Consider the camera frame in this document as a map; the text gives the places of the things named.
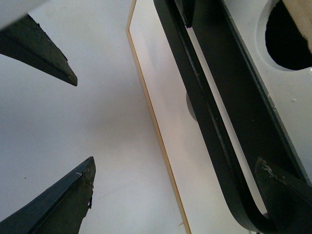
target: white panel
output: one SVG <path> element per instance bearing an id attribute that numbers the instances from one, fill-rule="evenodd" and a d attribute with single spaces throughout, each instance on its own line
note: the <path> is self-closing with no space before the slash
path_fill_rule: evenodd
<path id="1" fill-rule="evenodd" d="M 152 0 L 137 0 L 130 32 L 192 233 L 249 233 L 226 205 Z"/>

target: wooden frame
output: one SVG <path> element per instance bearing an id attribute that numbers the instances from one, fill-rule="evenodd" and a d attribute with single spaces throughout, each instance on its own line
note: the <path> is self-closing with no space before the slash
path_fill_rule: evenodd
<path id="1" fill-rule="evenodd" d="M 182 200 L 181 200 L 181 197 L 180 197 L 177 185 L 176 185 L 176 180 L 175 180 L 174 174 L 173 174 L 172 169 L 171 169 L 171 165 L 170 165 L 170 161 L 168 159 L 167 151 L 166 151 L 166 148 L 165 148 L 165 145 L 164 145 L 161 133 L 160 133 L 160 129 L 159 129 L 159 126 L 157 123 L 157 119 L 156 119 L 156 116 L 154 113 L 153 105 L 152 105 L 152 102 L 151 102 L 151 99 L 150 99 L 150 96 L 149 96 L 149 93 L 148 93 L 148 90 L 147 90 L 147 87 L 145 84 L 144 75 L 143 75 L 143 72 L 142 72 L 138 57 L 137 57 L 137 53 L 136 53 L 136 49 L 135 49 L 132 37 L 131 37 L 130 25 L 131 25 L 132 16 L 133 16 L 133 13 L 135 10 L 136 2 L 137 2 L 137 0 L 132 0 L 131 7 L 130 7 L 130 13 L 129 13 L 129 17 L 128 17 L 128 22 L 127 22 L 127 26 L 126 26 L 126 33 L 127 33 L 129 44 L 130 44 L 130 47 L 131 47 L 131 50 L 133 53 L 133 57 L 134 57 L 134 60 L 136 63 L 136 68 L 137 68 L 137 71 L 138 71 L 138 74 L 139 74 L 139 77 L 141 80 L 143 92 L 144 92 L 144 95 L 145 95 L 145 98 L 146 98 L 146 101 L 147 101 L 147 104 L 148 104 L 148 107 L 149 107 L 149 110 L 151 113 L 152 121 L 153 121 L 154 128 L 155 128 L 155 131 L 157 134 L 157 139 L 159 141 L 159 145 L 160 145 L 160 148 L 161 148 L 161 151 L 162 151 L 165 163 L 166 163 L 166 167 L 168 170 L 169 178 L 170 178 L 170 181 L 171 181 L 174 193 L 175 193 L 175 197 L 176 197 L 179 209 L 180 209 L 180 213 L 181 213 L 182 220 L 183 220 L 183 223 L 181 223 L 181 225 L 184 224 L 186 233 L 191 234 L 191 229 L 190 229 L 190 226 L 189 226 L 186 214 L 185 214 L 185 210 L 184 210 L 184 207 L 182 204 Z"/>

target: wooden strip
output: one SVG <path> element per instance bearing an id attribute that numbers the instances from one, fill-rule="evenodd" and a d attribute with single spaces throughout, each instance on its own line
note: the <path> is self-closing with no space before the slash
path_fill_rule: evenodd
<path id="1" fill-rule="evenodd" d="M 283 0 L 301 35 L 312 52 L 312 0 Z"/>
<path id="2" fill-rule="evenodd" d="M 153 109 L 153 105 L 152 105 L 152 102 L 151 102 L 151 99 L 150 99 L 150 95 L 149 95 L 147 87 L 146 87 L 146 83 L 145 83 L 145 80 L 144 80 L 144 75 L 143 75 L 143 72 L 142 72 L 142 69 L 141 69 L 138 57 L 137 57 L 137 52 L 136 52 L 136 49 L 135 49 L 135 46 L 134 46 L 134 43 L 133 43 L 133 40 L 132 40 L 132 37 L 131 37 L 131 33 L 130 33 L 130 25 L 131 25 L 131 20 L 132 20 L 132 16 L 133 16 L 133 13 L 134 13 L 136 2 L 137 2 L 137 0 L 133 0 L 132 4 L 131 4 L 131 10 L 130 10 L 128 23 L 127 23 L 127 28 L 126 28 L 127 36 L 128 36 L 128 40 L 129 40 L 129 43 L 130 43 L 130 47 L 131 47 L 132 53 L 133 53 L 134 60 L 136 62 L 136 68 L 137 68 L 137 71 L 138 71 L 138 74 L 139 74 L 139 77 L 140 77 L 140 80 L 141 80 L 141 84 L 142 84 L 143 92 L 144 92 L 144 95 L 145 95 L 145 98 L 146 98 L 146 101 L 147 101 L 147 105 L 148 105 L 148 108 L 149 108 L 150 113 L 151 113 L 151 117 L 152 117 L 152 121 L 153 121 L 154 128 L 155 128 L 155 131 L 156 131 L 156 135 L 157 135 L 157 138 L 158 138 L 158 141 L 159 141 L 159 144 L 160 144 L 160 148 L 161 148 L 161 151 L 162 151 L 165 163 L 166 163 L 166 167 L 167 167 L 167 170 L 168 170 L 169 178 L 170 178 L 170 181 L 171 181 L 174 193 L 175 193 L 175 198 L 176 198 L 176 201 L 177 201 L 179 209 L 180 209 L 180 213 L 181 213 L 181 217 L 182 217 L 182 220 L 183 220 L 183 224 L 184 224 L 186 233 L 187 234 L 192 234 L 191 229 L 190 229 L 190 225 L 189 225 L 189 222 L 187 220 L 187 217 L 186 217 L 186 214 L 185 214 L 185 210 L 184 210 L 184 207 L 183 207 L 183 204 L 182 204 L 181 196 L 180 196 L 179 190 L 178 190 L 177 185 L 176 185 L 176 180 L 175 180 L 174 174 L 172 172 L 172 168 L 171 168 L 170 161 L 169 161 L 169 158 L 168 158 L 168 155 L 167 155 L 167 151 L 166 151 L 166 148 L 165 148 L 165 145 L 164 145 L 161 133 L 160 133 L 160 129 L 159 129 L 159 126 L 158 126 L 158 123 L 157 123 L 157 119 L 156 119 L 155 112 L 154 112 L 154 109 Z"/>

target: white surface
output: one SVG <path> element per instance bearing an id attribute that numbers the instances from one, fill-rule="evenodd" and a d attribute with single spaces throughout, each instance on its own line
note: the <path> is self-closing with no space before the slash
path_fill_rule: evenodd
<path id="1" fill-rule="evenodd" d="M 46 0 L 0 0 L 0 29 L 27 14 Z"/>
<path id="2" fill-rule="evenodd" d="M 226 205 L 152 0 L 137 0 L 130 32 L 192 233 L 250 233 Z"/>
<path id="3" fill-rule="evenodd" d="M 185 233 L 125 32 L 130 3 L 51 0 L 30 13 L 78 87 L 0 56 L 0 220 L 94 156 L 81 234 Z"/>
<path id="4" fill-rule="evenodd" d="M 277 0 L 224 0 L 306 172 L 312 179 L 312 69 L 277 65 L 265 47 L 265 30 Z"/>

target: circular hole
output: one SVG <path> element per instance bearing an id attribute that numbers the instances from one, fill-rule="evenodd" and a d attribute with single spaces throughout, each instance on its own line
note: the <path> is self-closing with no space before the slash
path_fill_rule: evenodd
<path id="1" fill-rule="evenodd" d="M 269 15 L 265 44 L 271 58 L 284 68 L 301 70 L 312 66 L 308 42 L 302 37 L 282 1 L 275 5 Z"/>

